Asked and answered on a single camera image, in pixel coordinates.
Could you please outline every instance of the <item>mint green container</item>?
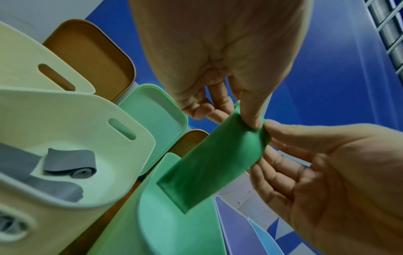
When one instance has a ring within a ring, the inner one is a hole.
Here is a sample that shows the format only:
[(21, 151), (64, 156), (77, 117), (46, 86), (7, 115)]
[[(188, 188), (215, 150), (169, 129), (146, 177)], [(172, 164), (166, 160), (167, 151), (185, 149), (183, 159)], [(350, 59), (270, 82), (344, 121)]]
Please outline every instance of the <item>mint green container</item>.
[(226, 255), (213, 197), (183, 214), (156, 184), (179, 160), (164, 156), (87, 255)]
[(155, 148), (140, 173), (142, 175), (182, 137), (188, 117), (163, 89), (152, 84), (138, 86), (118, 106), (155, 139)]

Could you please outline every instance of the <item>white wall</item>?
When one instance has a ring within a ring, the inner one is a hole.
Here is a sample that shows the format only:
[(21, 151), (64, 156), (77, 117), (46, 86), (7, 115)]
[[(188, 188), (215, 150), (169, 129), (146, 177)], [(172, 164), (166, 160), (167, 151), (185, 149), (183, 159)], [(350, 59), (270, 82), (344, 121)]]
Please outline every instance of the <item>white wall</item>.
[(0, 21), (42, 43), (60, 23), (85, 19), (102, 0), (0, 0)]

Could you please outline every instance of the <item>purple bin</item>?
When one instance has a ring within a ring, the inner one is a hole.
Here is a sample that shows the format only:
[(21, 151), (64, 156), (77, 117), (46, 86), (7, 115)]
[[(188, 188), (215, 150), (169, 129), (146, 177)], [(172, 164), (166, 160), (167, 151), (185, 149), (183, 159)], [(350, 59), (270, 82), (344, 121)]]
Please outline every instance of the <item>purple bin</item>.
[(214, 196), (228, 255), (268, 255), (254, 228), (242, 213)]

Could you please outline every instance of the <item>folded green band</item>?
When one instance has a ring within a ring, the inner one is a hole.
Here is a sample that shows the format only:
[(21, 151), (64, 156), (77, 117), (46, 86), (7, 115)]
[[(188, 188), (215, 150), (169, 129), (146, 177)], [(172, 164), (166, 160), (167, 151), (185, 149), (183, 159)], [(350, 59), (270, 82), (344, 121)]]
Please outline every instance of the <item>folded green band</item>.
[(253, 130), (242, 121), (238, 104), (221, 125), (157, 184), (187, 213), (255, 164), (270, 140), (264, 127)]

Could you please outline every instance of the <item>white triangle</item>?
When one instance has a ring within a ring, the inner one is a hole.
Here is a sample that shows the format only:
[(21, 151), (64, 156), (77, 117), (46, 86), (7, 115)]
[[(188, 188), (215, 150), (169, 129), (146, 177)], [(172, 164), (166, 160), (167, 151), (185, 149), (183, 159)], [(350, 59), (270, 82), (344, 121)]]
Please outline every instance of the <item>white triangle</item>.
[(291, 233), (292, 231), (294, 231), (294, 229), (290, 225), (288, 225), (281, 218), (278, 219), (278, 225), (277, 225), (277, 230), (276, 230), (276, 240), (279, 239), (280, 237), (285, 236), (288, 233)]
[(289, 255), (315, 255), (315, 253), (304, 243), (301, 243)]

